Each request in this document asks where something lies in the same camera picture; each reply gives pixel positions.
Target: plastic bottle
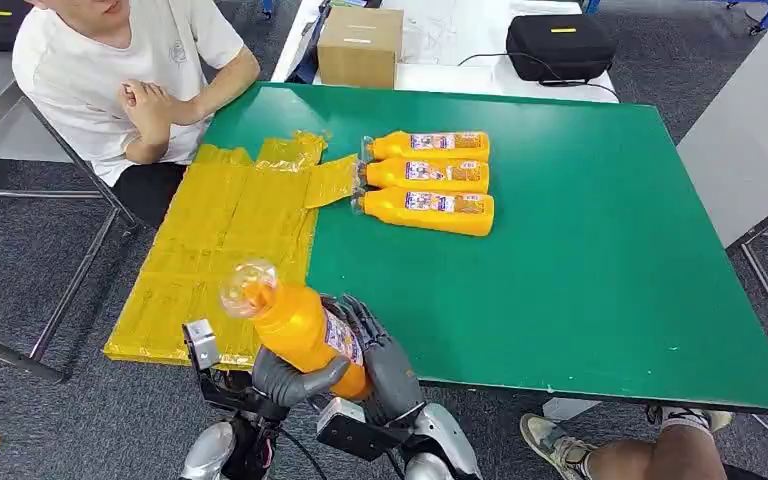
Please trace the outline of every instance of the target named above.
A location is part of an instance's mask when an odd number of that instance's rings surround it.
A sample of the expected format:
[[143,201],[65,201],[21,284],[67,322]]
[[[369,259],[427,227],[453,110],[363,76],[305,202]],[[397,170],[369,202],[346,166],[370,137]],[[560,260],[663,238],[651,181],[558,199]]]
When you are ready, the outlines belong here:
[[493,227],[493,197],[482,193],[423,192],[401,187],[366,192],[352,203],[393,225],[483,237]]
[[393,132],[387,136],[364,138],[364,154],[375,160],[385,158],[459,158],[487,162],[490,158],[490,137],[484,132],[406,133]]
[[391,158],[359,163],[360,184],[447,192],[487,193],[490,167],[475,160]]
[[251,320],[263,345],[294,367],[311,372],[343,355],[351,364],[331,391],[348,399],[369,393],[357,337],[312,289],[278,282],[272,264],[253,259],[234,268],[220,294],[229,315]]

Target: white sock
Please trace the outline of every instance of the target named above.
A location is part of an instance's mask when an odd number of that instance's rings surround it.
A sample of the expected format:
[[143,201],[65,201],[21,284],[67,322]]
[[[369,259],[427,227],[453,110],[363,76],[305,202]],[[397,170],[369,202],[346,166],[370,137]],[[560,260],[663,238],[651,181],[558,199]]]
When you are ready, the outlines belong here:
[[698,408],[661,407],[661,431],[672,425],[684,425],[711,435],[708,417]]
[[584,480],[591,480],[590,477],[590,454],[593,453],[590,450],[585,450],[583,458],[578,463],[570,464],[573,470],[578,472]]

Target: yellow plastic bag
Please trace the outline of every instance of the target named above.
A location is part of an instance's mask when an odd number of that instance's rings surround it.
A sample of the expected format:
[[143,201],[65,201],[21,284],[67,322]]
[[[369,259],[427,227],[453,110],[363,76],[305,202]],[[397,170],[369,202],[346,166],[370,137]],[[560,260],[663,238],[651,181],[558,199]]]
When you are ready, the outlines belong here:
[[316,209],[349,194],[355,157],[319,165],[322,137],[264,140],[243,149],[203,145],[187,169],[104,353],[114,360],[188,364],[181,325],[206,318],[223,368],[250,368],[260,342],[229,318],[219,285],[234,265],[266,258],[283,281],[304,282]]

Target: metal chair leg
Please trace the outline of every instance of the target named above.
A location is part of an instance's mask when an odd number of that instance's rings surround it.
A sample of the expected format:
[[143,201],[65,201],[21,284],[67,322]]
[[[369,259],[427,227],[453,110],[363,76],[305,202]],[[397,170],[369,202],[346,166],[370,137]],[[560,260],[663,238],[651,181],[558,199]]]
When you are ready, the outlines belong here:
[[46,380],[50,380],[54,383],[62,382],[66,376],[47,365],[43,365],[37,360],[23,355],[10,347],[2,345],[0,343],[0,360],[11,365],[15,365],[22,370],[32,373],[38,377],[42,377]]
[[45,325],[45,328],[37,339],[37,343],[31,350],[31,358],[33,360],[39,361],[45,353],[45,349],[48,348],[48,344],[51,343],[51,337],[54,336],[54,332],[57,330],[57,327],[60,326],[60,322],[63,320],[66,309],[72,303],[72,299],[75,298],[75,294],[78,292],[78,287],[84,282],[93,260],[95,260],[98,251],[101,249],[102,243],[104,243],[104,237],[107,236],[107,232],[110,231],[110,227],[115,220],[116,210],[111,210],[110,214],[107,215],[107,219],[101,225],[101,228],[99,228],[98,233],[96,233],[95,238],[90,244],[90,248],[84,255],[83,260],[81,260],[81,264],[78,265],[78,270],[72,275],[72,280],[69,282],[69,286],[66,287],[66,292],[60,297],[60,302],[57,303],[57,307],[54,309],[51,317],[49,317],[48,323]]
[[100,178],[95,174],[95,172],[92,171],[92,168],[90,168],[89,165],[87,165],[87,162],[84,161],[78,155],[78,153],[72,148],[69,143],[66,142],[66,140],[63,139],[63,137],[60,136],[59,133],[57,133],[57,130],[54,129],[53,126],[51,126],[50,123],[48,123],[48,120],[46,120],[45,116],[42,114],[42,112],[39,111],[36,105],[34,105],[34,102],[30,101],[27,97],[25,97],[23,100],[25,100],[25,105],[28,106],[28,108],[31,109],[31,113],[34,114],[35,117],[37,117],[37,120],[42,124],[43,127],[45,127],[46,131],[48,131],[49,135],[51,135],[52,138],[57,142],[58,145],[60,145],[60,148],[63,149],[64,152],[66,152],[66,155],[72,160],[72,163],[75,164],[76,167],[78,167],[78,170],[83,172],[93,183],[95,188],[101,193],[102,196],[104,196],[105,200],[107,200],[110,205],[118,211],[120,216],[122,217],[122,220],[125,221],[127,224],[128,230],[132,231],[135,228],[137,228],[140,225],[140,221],[137,220],[137,217],[134,216],[133,213],[131,213],[130,210],[128,210],[128,207],[126,207],[119,198],[113,194],[113,192],[110,190],[110,187],[107,186],[106,183],[101,181]]

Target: gray carpet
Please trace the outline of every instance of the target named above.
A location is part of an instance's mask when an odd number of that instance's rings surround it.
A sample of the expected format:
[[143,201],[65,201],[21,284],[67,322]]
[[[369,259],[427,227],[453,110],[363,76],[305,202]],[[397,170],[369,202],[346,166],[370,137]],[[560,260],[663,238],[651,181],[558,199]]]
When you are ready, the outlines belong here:
[[[263,78],[274,68],[296,5],[278,0],[266,21],[257,2],[220,2],[260,58]],[[620,97],[658,106],[676,141],[757,42],[746,35],[750,21],[720,3],[605,0],[599,18],[620,40],[612,71]],[[85,184],[70,165],[0,161],[0,188]],[[0,200],[0,341],[31,347],[104,214],[96,201]],[[52,387],[0,363],[0,479],[175,478],[190,443],[220,418],[202,403],[188,369],[112,362],[101,354],[151,237],[141,231],[123,238],[117,226],[100,252],[46,355],[72,373],[69,382]],[[768,240],[758,248],[768,266]],[[732,261],[768,334],[768,302],[745,259]],[[699,374],[716,372],[700,366]],[[558,478],[517,430],[519,416],[537,411],[542,395],[426,392],[460,419],[486,478]],[[365,464],[316,444],[313,417],[300,406],[285,426],[311,448],[329,478],[395,478],[383,462]],[[641,407],[618,403],[603,403],[567,428],[596,444],[657,433]],[[725,460],[768,477],[768,433],[752,419],[738,416],[717,441]],[[282,441],[271,478],[313,477],[304,457]]]

